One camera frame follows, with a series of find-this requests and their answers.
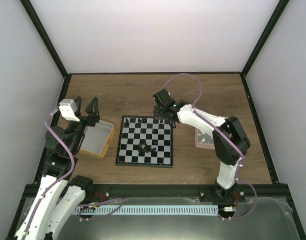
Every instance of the wooden table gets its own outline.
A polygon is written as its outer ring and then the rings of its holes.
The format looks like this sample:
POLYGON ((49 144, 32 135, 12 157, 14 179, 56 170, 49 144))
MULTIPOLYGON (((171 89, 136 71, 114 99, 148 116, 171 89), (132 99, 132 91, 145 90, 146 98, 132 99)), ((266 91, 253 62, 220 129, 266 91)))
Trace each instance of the wooden table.
MULTIPOLYGON (((245 91, 238 74, 198 74, 203 85, 203 96, 196 107, 213 115, 236 116, 251 148, 239 178, 252 184, 270 184, 270 177, 262 148, 249 109, 245 91)), ((113 123, 116 133, 102 159, 82 153, 73 177, 83 175, 95 183, 114 184, 213 184, 220 161, 214 150, 195 147, 195 129, 178 124, 174 130, 174 168, 146 166, 116 166, 116 152, 122 115, 153 116, 155 101, 152 95, 160 90, 172 75, 167 74, 77 74, 73 75, 66 98, 82 97, 82 114, 97 97, 101 120, 113 123)), ((179 76, 166 89, 175 100, 192 103, 199 93, 198 83, 190 77, 179 76)), ((60 119, 59 125, 67 122, 60 119)))

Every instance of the white vent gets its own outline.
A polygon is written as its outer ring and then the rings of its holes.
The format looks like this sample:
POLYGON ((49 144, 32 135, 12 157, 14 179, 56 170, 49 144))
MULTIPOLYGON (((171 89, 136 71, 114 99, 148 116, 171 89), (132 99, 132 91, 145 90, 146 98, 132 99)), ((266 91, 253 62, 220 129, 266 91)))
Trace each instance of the white vent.
MULTIPOLYGON (((84 210, 81 215, 106 215, 115 210, 116 205, 103 205, 96 209, 84 210)), ((75 208, 73 214, 78 214, 80 207, 75 208)), ((123 205, 114 215, 196 215, 196 216, 217 216, 218 206, 216 205, 123 205)))

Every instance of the gray wall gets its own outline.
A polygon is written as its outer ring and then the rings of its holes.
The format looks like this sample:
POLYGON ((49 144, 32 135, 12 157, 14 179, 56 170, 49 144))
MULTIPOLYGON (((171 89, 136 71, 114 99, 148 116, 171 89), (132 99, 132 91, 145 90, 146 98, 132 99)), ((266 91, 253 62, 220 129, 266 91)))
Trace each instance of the gray wall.
POLYGON ((20 1, 0 0, 0 240, 33 181, 63 78, 20 1))
POLYGON ((306 231, 306 0, 289 2, 247 82, 278 176, 306 231))
POLYGON ((278 0, 32 0, 67 71, 241 71, 278 0))

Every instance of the chessboard border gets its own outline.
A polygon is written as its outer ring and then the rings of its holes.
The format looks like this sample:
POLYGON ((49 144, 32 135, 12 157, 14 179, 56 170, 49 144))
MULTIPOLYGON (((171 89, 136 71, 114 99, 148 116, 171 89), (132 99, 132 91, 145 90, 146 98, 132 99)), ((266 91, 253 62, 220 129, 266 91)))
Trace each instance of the chessboard border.
POLYGON ((121 129, 119 131, 119 137, 118 137, 118 146, 117 146, 117 152, 116 152, 116 160, 115 160, 115 165, 116 166, 136 166, 136 167, 151 167, 151 168, 173 168, 174 167, 174 153, 173 153, 173 128, 171 127, 171 164, 170 165, 158 165, 158 163, 132 163, 132 162, 125 162, 125 163, 120 163, 118 161, 118 156, 119 156, 119 150, 120 150, 120 144, 122 140, 122 131, 123 131, 123 123, 124 123, 124 118, 150 118, 153 119, 154 116, 139 116, 139 115, 122 115, 122 120, 121 120, 121 129))

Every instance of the chessboard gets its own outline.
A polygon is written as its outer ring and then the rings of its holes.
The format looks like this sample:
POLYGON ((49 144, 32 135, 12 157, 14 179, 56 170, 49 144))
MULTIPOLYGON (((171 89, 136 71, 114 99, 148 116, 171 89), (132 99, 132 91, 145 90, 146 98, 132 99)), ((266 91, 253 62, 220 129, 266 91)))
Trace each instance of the chessboard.
POLYGON ((173 128, 151 116, 123 116, 116 165, 173 167, 173 128))

